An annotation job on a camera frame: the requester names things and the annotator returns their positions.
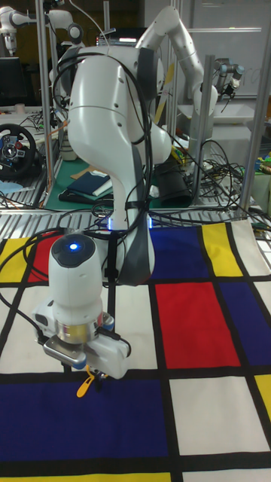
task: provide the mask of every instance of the fabric mat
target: fabric mat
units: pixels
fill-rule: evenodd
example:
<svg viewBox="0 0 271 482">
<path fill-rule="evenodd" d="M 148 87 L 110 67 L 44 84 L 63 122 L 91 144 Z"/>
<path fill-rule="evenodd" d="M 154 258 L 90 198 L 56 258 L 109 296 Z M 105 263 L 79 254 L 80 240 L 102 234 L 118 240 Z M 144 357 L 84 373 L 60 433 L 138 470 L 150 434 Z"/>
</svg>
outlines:
<svg viewBox="0 0 271 482">
<path fill-rule="evenodd" d="M 271 481 L 271 273 L 251 226 L 151 236 L 152 277 L 115 292 L 129 370 L 80 399 L 85 371 L 64 374 L 16 314 L 46 278 L 20 255 L 0 273 L 0 481 Z M 3 240 L 0 263 L 25 241 Z M 32 250 L 41 271 L 52 242 Z"/>
</svg>

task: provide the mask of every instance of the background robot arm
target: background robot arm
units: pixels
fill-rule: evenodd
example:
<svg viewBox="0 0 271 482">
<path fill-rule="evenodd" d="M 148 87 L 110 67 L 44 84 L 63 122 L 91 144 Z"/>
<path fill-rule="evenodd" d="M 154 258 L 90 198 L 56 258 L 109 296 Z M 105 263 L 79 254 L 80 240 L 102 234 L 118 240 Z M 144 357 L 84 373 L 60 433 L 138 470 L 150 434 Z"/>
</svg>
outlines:
<svg viewBox="0 0 271 482">
<path fill-rule="evenodd" d="M 244 67 L 237 63 L 233 64 L 231 59 L 216 59 L 215 69 L 218 73 L 218 82 L 216 83 L 216 90 L 218 91 L 218 101 L 220 102 L 224 95 L 231 99 L 235 96 L 237 89 L 240 86 L 241 77 L 245 71 Z M 225 86 L 227 76 L 233 74 L 228 84 Z"/>
<path fill-rule="evenodd" d="M 175 55 L 191 90 L 193 114 L 190 125 L 189 153 L 192 157 L 195 157 L 197 133 L 199 132 L 203 67 L 197 56 L 193 40 L 182 23 L 176 8 L 164 8 L 140 38 L 136 47 L 147 47 L 157 50 L 166 35 L 169 36 Z M 212 127 L 217 99 L 218 92 L 215 86 L 212 86 L 209 107 L 209 129 Z"/>
<path fill-rule="evenodd" d="M 16 33 L 17 29 L 32 23 L 37 23 L 35 15 L 22 14 L 11 7 L 0 8 L 0 34 L 5 38 L 6 48 L 11 56 L 17 50 Z M 70 41 L 73 44 L 80 44 L 83 38 L 83 30 L 77 23 L 73 22 L 72 15 L 68 11 L 50 10 L 45 14 L 45 23 L 53 24 L 55 29 L 65 29 L 68 32 Z"/>
</svg>

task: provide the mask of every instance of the computer monitor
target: computer monitor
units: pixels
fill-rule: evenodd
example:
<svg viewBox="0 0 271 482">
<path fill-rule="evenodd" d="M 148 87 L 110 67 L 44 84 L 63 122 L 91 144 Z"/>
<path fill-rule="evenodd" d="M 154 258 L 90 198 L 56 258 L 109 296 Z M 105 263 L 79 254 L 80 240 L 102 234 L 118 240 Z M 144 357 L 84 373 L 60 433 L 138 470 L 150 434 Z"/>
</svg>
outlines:
<svg viewBox="0 0 271 482">
<path fill-rule="evenodd" d="M 0 58 L 0 105 L 1 101 L 27 97 L 23 70 L 18 57 Z"/>
</svg>

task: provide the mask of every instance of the racing steering wheel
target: racing steering wheel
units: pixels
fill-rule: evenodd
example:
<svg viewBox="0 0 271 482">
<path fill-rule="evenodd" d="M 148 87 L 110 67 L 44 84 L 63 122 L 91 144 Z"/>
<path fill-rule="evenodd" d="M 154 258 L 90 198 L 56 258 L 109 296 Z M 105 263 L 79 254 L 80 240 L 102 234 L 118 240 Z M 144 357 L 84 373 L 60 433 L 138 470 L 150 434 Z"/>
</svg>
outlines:
<svg viewBox="0 0 271 482">
<path fill-rule="evenodd" d="M 32 165 L 36 144 L 32 134 L 22 126 L 0 125 L 0 135 L 5 130 L 8 133 L 0 138 L 0 179 L 16 179 Z"/>
</svg>

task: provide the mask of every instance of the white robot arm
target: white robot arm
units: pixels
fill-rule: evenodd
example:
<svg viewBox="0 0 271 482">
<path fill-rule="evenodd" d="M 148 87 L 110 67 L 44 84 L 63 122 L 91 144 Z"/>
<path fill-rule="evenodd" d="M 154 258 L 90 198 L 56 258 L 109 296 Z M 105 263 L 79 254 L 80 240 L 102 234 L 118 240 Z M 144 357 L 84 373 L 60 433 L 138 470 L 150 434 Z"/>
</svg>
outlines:
<svg viewBox="0 0 271 482">
<path fill-rule="evenodd" d="M 147 47 L 157 50 L 162 40 L 168 35 L 180 67 L 187 79 L 193 99 L 193 114 L 190 125 L 189 154 L 195 157 L 196 141 L 199 132 L 199 115 L 201 106 L 201 86 L 203 82 L 203 67 L 196 53 L 193 40 L 182 23 L 178 11 L 174 7 L 164 8 L 140 38 L 137 48 Z M 209 106 L 208 129 L 212 129 L 215 104 L 218 92 L 212 86 Z"/>
<path fill-rule="evenodd" d="M 147 105 L 159 88 L 158 64 L 152 50 L 126 47 L 71 49 L 59 64 L 70 95 L 69 141 L 78 156 L 111 176 L 114 211 L 111 230 L 72 233 L 53 244 L 50 299 L 33 318 L 49 338 L 47 354 L 115 378 L 126 373 L 130 346 L 107 329 L 112 320 L 102 311 L 100 293 L 102 279 L 138 285 L 154 268 L 146 210 L 152 172 Z M 135 141 L 130 122 L 138 126 Z M 135 145 L 140 137 L 147 144 L 146 180 Z"/>
<path fill-rule="evenodd" d="M 83 30 L 73 22 L 72 15 L 68 11 L 50 10 L 45 14 L 45 23 L 49 26 L 50 22 L 55 29 L 65 29 L 68 32 L 70 41 L 73 44 L 80 44 L 83 38 Z M 0 34 L 3 34 L 6 48 L 11 56 L 17 50 L 16 33 L 17 29 L 32 23 L 37 23 L 35 15 L 22 14 L 12 7 L 0 8 Z"/>
</svg>

